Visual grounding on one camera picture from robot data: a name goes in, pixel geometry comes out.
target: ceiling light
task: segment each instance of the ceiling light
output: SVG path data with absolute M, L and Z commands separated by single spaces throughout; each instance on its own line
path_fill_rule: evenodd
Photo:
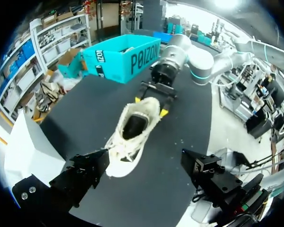
M 234 9 L 240 4 L 240 0 L 214 0 L 215 5 L 222 9 Z

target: shoe opening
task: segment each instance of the shoe opening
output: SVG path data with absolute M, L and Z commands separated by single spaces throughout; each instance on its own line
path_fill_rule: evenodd
M 123 138 L 130 140 L 139 136 L 146 129 L 147 125 L 148 119 L 146 117 L 138 114 L 131 115 L 123 128 Z

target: black work surface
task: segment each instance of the black work surface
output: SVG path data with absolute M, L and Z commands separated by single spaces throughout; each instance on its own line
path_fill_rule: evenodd
M 65 160 L 100 149 L 114 132 L 124 106 L 134 101 L 140 81 L 149 77 L 146 69 L 122 85 L 88 76 L 59 101 L 41 128 Z M 178 99 L 150 134 L 134 171 L 123 178 L 104 174 L 71 214 L 103 227 L 177 225 L 195 191 L 181 167 L 181 149 L 206 154 L 212 93 L 210 85 L 195 85 L 186 67 L 173 87 Z

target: white sneaker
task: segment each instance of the white sneaker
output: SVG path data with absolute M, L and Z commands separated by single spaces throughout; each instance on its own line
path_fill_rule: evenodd
M 114 134 L 105 145 L 109 149 L 108 176 L 124 177 L 133 171 L 150 132 L 159 121 L 160 103 L 156 98 L 126 105 Z

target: storage shelf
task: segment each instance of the storage shelf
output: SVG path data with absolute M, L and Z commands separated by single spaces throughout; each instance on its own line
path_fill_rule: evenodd
M 10 58 L 30 39 L 30 35 L 22 41 L 14 50 L 13 52 L 4 60 L 3 64 L 0 66 L 0 71 L 3 70 L 6 63 L 10 60 Z
M 71 48 L 76 48 L 76 47 L 81 46 L 81 45 L 83 45 L 83 44 L 85 44 L 85 43 L 87 43 L 87 42 L 88 42 L 88 39 L 82 41 L 81 43 L 78 43 L 78 44 L 72 46 Z M 62 53 L 60 53 L 60 54 L 58 54 L 58 55 L 57 55 L 54 59 L 52 59 L 49 63 L 46 63 L 46 66 L 51 65 L 51 64 L 52 64 L 53 62 L 55 62 L 57 59 L 61 58 L 67 51 L 68 51 L 68 50 L 66 50 L 66 51 L 64 51 L 64 52 L 62 52 Z
M 44 51 L 46 48 L 50 47 L 50 46 L 53 45 L 55 42 L 57 42 L 57 41 L 59 41 L 59 40 L 61 40 L 61 39 L 63 39 L 63 38 L 66 38 L 66 37 L 68 37 L 68 36 L 71 35 L 71 34 L 78 33 L 78 32 L 80 32 L 80 31 L 82 31 L 82 30 L 85 30 L 85 29 L 87 29 L 86 26 L 84 26 L 84 27 L 82 27 L 82 28 L 79 28 L 79 29 L 77 29 L 77 30 L 72 30 L 71 32 L 69 32 L 69 33 L 67 33 L 67 34 L 65 34 L 65 35 L 60 36 L 59 38 L 55 39 L 54 41 L 52 41 L 52 42 L 50 42 L 49 44 L 47 44 L 47 45 L 45 45 L 44 47 L 42 47 L 42 48 L 41 48 L 41 51 Z
M 62 21 L 59 21 L 57 23 L 54 23 L 53 25 L 50 25 L 48 26 L 47 28 L 41 30 L 40 32 L 37 33 L 37 36 L 41 35 L 42 33 L 50 30 L 50 29 L 53 29 L 54 27 L 64 23 L 64 22 L 67 22 L 67 21 L 70 21 L 70 20 L 74 20 L 74 19 L 77 19 L 77 18 L 80 18 L 80 17 L 85 17 L 85 14 L 80 14 L 80 15 L 76 15 L 76 16 L 73 16 L 73 17 L 70 17 L 70 18 L 67 18 L 65 20 L 62 20 Z
M 84 40 L 84 41 L 82 41 L 81 43 L 78 43 L 78 44 L 72 46 L 71 48 L 77 48 L 77 47 L 79 47 L 79 46 L 81 46 L 81 45 L 87 43 L 88 41 L 89 41 L 88 39 L 87 39 L 87 40 Z
M 6 90 L 7 90 L 7 88 L 10 86 L 11 82 L 12 82 L 12 81 L 14 80 L 14 78 L 17 76 L 17 74 L 18 74 L 18 73 L 25 67 L 25 65 L 26 65 L 28 62 L 30 62 L 35 56 L 36 56 L 36 54 L 34 53 L 29 59 L 27 59 L 27 60 L 25 61 L 25 63 L 23 63 L 23 64 L 20 66 L 20 68 L 17 70 L 17 72 L 13 75 L 13 78 L 11 78 L 11 79 L 9 80 L 8 84 L 5 86 L 5 88 L 4 88 L 3 91 L 2 91 L 2 94 L 0 95 L 0 101 L 1 101 L 2 97 L 4 96 L 4 94 L 5 94 Z
M 13 112 L 15 111 L 15 108 L 18 106 L 20 100 L 22 99 L 22 97 L 24 96 L 24 94 L 29 90 L 29 88 L 32 86 L 33 83 L 35 83 L 41 76 L 42 76 L 43 72 L 39 72 L 36 76 L 35 79 L 27 86 L 27 88 L 21 92 L 19 100 L 16 102 L 15 106 L 12 108 L 12 111 L 9 113 L 9 115 L 11 116 L 13 114 Z

